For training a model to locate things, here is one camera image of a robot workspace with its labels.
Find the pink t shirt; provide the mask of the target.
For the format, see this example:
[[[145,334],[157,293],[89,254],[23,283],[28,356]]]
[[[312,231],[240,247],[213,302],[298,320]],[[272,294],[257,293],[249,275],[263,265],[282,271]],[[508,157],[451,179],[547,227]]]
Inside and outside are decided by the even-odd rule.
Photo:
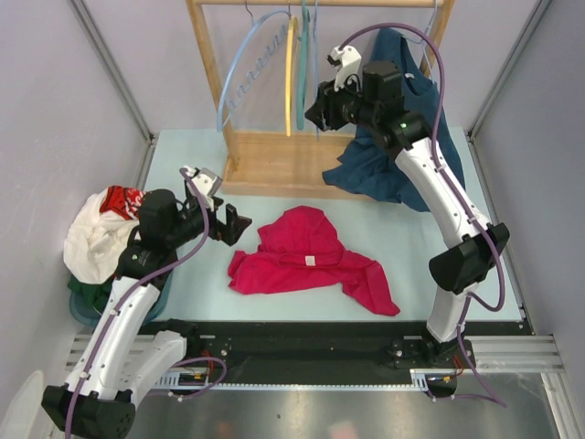
[[[235,292],[280,294],[339,284],[373,314],[400,313],[382,265],[348,250],[322,210],[288,209],[258,234],[257,251],[236,251],[229,264],[229,288]]]

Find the thin blue hanger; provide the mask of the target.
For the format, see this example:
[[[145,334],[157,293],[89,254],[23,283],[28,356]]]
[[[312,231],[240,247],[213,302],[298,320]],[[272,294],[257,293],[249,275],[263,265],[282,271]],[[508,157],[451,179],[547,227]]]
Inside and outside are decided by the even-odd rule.
[[[319,11],[319,1],[314,1],[314,21],[313,21],[313,30],[312,30],[312,37],[313,37],[313,80],[314,80],[314,102],[317,99],[318,89],[319,89],[319,67],[318,67],[318,11]]]

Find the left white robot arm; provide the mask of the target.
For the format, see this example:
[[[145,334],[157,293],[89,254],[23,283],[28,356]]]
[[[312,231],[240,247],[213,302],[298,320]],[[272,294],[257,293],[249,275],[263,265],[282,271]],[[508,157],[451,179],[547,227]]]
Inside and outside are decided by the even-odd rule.
[[[115,271],[106,306],[87,347],[64,384],[45,388],[41,406],[66,437],[124,438],[146,394],[171,368],[201,363],[206,386],[222,359],[209,356],[197,339],[197,328],[181,320],[169,320],[138,357],[127,356],[147,315],[158,302],[169,275],[181,263],[177,250],[206,240],[234,245],[252,220],[228,204],[226,218],[219,220],[221,198],[187,193],[179,202],[168,189],[144,195],[132,230]]]

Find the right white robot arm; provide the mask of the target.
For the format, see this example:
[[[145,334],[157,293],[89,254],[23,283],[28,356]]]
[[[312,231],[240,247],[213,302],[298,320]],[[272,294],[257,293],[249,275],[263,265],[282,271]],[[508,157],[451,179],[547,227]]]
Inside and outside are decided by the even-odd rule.
[[[497,312],[505,303],[500,255],[509,230],[504,223],[493,224],[473,206],[428,121],[407,108],[403,76],[394,63],[329,62],[335,78],[319,85],[306,118],[322,131],[338,130],[349,123],[369,130],[375,145],[417,189],[447,247],[429,261],[437,291],[421,341],[423,359],[442,367],[462,345],[469,306],[479,298],[476,290],[491,270],[497,272],[499,293],[489,309]]]

